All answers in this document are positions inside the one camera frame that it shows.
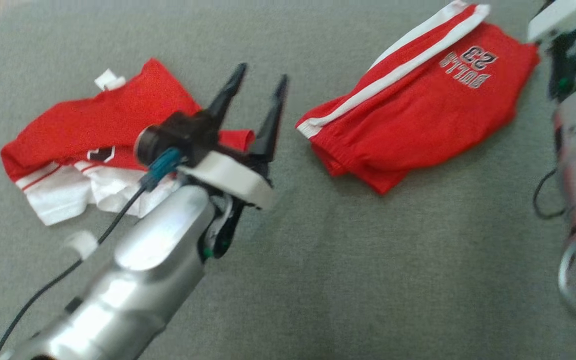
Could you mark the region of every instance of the green light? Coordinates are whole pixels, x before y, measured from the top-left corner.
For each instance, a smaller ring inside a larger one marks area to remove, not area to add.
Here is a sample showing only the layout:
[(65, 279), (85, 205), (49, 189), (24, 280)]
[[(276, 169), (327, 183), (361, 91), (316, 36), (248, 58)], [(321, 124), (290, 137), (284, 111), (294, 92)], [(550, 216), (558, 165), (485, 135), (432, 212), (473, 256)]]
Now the green light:
[(558, 88), (560, 91), (569, 91), (572, 87), (570, 80), (567, 77), (562, 78), (559, 80)]

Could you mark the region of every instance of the white stripe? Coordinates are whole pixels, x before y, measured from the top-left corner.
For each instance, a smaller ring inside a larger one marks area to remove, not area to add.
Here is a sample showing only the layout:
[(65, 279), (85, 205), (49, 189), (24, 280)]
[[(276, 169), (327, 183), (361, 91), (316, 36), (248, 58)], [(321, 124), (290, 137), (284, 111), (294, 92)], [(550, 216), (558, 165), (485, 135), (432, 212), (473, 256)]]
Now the white stripe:
[(468, 4), (461, 0), (455, 0), (450, 4), (446, 5), (446, 7), (439, 10), (439, 12), (434, 14), (431, 18), (421, 23), (418, 27), (415, 27), (414, 29), (410, 30), (402, 38), (398, 39), (396, 43), (393, 43), (389, 48), (387, 48), (386, 51), (384, 51), (381, 55), (379, 55), (379, 57), (377, 57), (377, 60), (375, 60), (374, 63), (371, 64), (370, 69), (374, 68), (375, 65), (379, 64), (383, 59), (386, 59), (388, 56), (390, 56), (395, 51), (402, 48), (407, 43), (410, 43), (414, 39), (422, 36), (423, 34), (426, 34), (430, 30), (439, 27), (439, 25), (442, 25), (448, 20), (461, 14), (467, 7)]
[(82, 171), (82, 170), (84, 170), (84, 169), (86, 169), (86, 168), (89, 168), (89, 167), (91, 167), (91, 166), (93, 166), (93, 165), (94, 165), (94, 164), (93, 164), (92, 162), (77, 161), (77, 162), (75, 162), (75, 165), (74, 165), (74, 166), (75, 166), (75, 168), (76, 168), (78, 171)]
[(17, 187), (19, 187), (19, 189), (23, 189), (23, 188), (27, 187), (28, 185), (36, 182), (37, 180), (43, 178), (44, 176), (52, 173), (58, 167), (59, 167), (59, 164), (57, 164), (57, 162), (51, 162), (50, 164), (42, 167), (41, 169), (36, 170), (35, 172), (30, 173), (29, 175), (26, 175), (26, 176), (20, 178), (19, 180), (14, 182), (14, 184)]
[(458, 25), (453, 27), (450, 30), (450, 32), (446, 34), (446, 36), (444, 36), (434, 45), (430, 46), (430, 48), (423, 51), (421, 54), (414, 57), (414, 59), (398, 66), (393, 71), (388, 73), (386, 76), (376, 80), (372, 84), (361, 89), (361, 91), (359, 91), (354, 96), (346, 100), (343, 104), (339, 105), (339, 107), (334, 109), (334, 111), (328, 114), (327, 116), (323, 116), (320, 118), (309, 118), (306, 119), (306, 121), (304, 121), (304, 123), (309, 123), (309, 125), (313, 126), (314, 128), (319, 128), (318, 130), (312, 128), (310, 128), (310, 130), (307, 130), (309, 129), (309, 127), (307, 125), (304, 125), (304, 123), (302, 123), (302, 125), (297, 127), (297, 129), (300, 132), (302, 132), (302, 134), (307, 138), (313, 137), (321, 130), (321, 127), (323, 127), (327, 123), (336, 120), (337, 118), (343, 116), (343, 114), (346, 114), (350, 110), (358, 107), (359, 104), (379, 94), (387, 87), (390, 87), (391, 85), (398, 82), (398, 80), (408, 75), (411, 71), (413, 71), (421, 64), (427, 62), (429, 59), (432, 59), (432, 57), (446, 50), (454, 43), (457, 43), (457, 41), (464, 38), (464, 36), (469, 34), (480, 23), (482, 23), (482, 21), (486, 18), (486, 16), (488, 16), (489, 13), (490, 13), (489, 5), (477, 5), (474, 13), (469, 18), (465, 19), (464, 21), (460, 22)]

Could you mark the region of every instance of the number 23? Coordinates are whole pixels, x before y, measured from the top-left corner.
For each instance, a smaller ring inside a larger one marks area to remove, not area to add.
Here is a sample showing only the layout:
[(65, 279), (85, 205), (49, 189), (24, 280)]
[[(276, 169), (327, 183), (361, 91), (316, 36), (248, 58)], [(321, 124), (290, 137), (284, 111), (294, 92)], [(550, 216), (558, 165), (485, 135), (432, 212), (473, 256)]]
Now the number 23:
[(486, 69), (488, 64), (494, 63), (498, 57), (492, 52), (486, 51), (479, 46), (473, 46), (461, 55), (461, 59), (468, 64), (472, 64), (473, 69), (482, 71), (483, 69)]

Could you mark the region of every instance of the white trim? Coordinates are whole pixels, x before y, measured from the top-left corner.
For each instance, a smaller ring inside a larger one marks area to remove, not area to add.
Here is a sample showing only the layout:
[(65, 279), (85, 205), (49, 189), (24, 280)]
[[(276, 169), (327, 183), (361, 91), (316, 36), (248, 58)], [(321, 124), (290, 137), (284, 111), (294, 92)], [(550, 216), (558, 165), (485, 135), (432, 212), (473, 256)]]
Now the white trim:
[(464, 10), (468, 7), (466, 2), (461, 0), (455, 0), (450, 4), (446, 5), (443, 9), (439, 10), (436, 14), (434, 14), (431, 18), (427, 19), (423, 23), (421, 23), (418, 27), (410, 30), (407, 34), (405, 34), (402, 38), (398, 39), (395, 43), (393, 43), (389, 48), (386, 49), (374, 63), (371, 64), (370, 69), (374, 68), (375, 65), (379, 64), (383, 59), (386, 59), (388, 56), (393, 54), (395, 51), (402, 48), (407, 43), (410, 43), (414, 39), (426, 34), (430, 30), (439, 27), (443, 23), (447, 22), (448, 20), (454, 18), (455, 16), (464, 12)]
[(93, 166), (94, 164), (92, 162), (87, 162), (87, 161), (77, 161), (75, 162), (75, 164), (73, 165), (75, 167), (75, 169), (77, 169), (78, 171), (82, 171), (85, 170), (91, 166)]
[(36, 182), (37, 180), (43, 178), (44, 176), (52, 173), (53, 171), (57, 170), (59, 164), (57, 162), (51, 162), (50, 164), (42, 167), (39, 170), (35, 170), (34, 172), (26, 175), (22, 178), (19, 178), (14, 184), (19, 187), (19, 189), (23, 190), (28, 185)]
[(450, 32), (446, 34), (446, 36), (444, 36), (441, 40), (437, 41), (437, 43), (435, 43), (434, 45), (430, 46), (428, 49), (423, 51), (421, 54), (414, 57), (414, 59), (411, 59), (407, 63), (394, 68), (393, 71), (389, 72), (386, 76), (376, 80), (375, 82), (361, 89), (361, 91), (354, 94), (354, 96), (352, 96), (351, 98), (348, 98), (348, 100), (346, 100), (343, 104), (336, 107), (336, 109), (334, 109), (334, 111), (328, 114), (327, 116), (306, 119), (306, 121), (304, 121), (297, 127), (297, 130), (299, 130), (305, 137), (309, 139), (317, 135), (320, 132), (320, 130), (322, 130), (322, 127), (324, 125), (327, 125), (331, 121), (336, 120), (337, 118), (343, 116), (352, 109), (358, 107), (358, 105), (360, 105), (364, 101), (372, 98), (373, 96), (379, 94), (387, 87), (390, 87), (391, 85), (398, 82), (398, 80), (408, 75), (411, 71), (413, 71), (421, 64), (432, 59), (432, 57), (446, 50), (454, 43), (457, 43), (457, 41), (464, 38), (464, 36), (469, 34), (480, 23), (482, 23), (489, 13), (490, 13), (489, 5), (477, 5), (474, 13), (471, 16), (469, 16), (469, 18), (458, 23), (458, 25), (453, 27), (450, 30)]
[[(46, 193), (45, 195), (52, 196), (52, 193)], [(34, 212), (37, 214), (39, 220), (41, 220), (43, 225), (46, 226), (55, 225), (62, 221), (78, 217), (81, 214), (84, 214), (88, 205), (86, 200), (80, 198), (75, 198), (69, 203), (64, 203), (64, 205), (48, 209), (41, 209), (41, 202), (35, 203), (35, 201), (30, 198), (28, 198), (28, 202), (30, 203), (30, 207), (32, 207)]]

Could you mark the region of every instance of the metal cylinder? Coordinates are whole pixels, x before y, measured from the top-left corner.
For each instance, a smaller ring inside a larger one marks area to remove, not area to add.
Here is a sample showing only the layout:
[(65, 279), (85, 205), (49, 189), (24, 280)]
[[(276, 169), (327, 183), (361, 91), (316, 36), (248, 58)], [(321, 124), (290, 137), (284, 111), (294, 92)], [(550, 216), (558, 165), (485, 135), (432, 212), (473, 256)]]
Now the metal cylinder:
[(205, 189), (178, 189), (121, 240), (62, 316), (10, 360), (137, 358), (203, 277), (198, 242), (214, 218)]

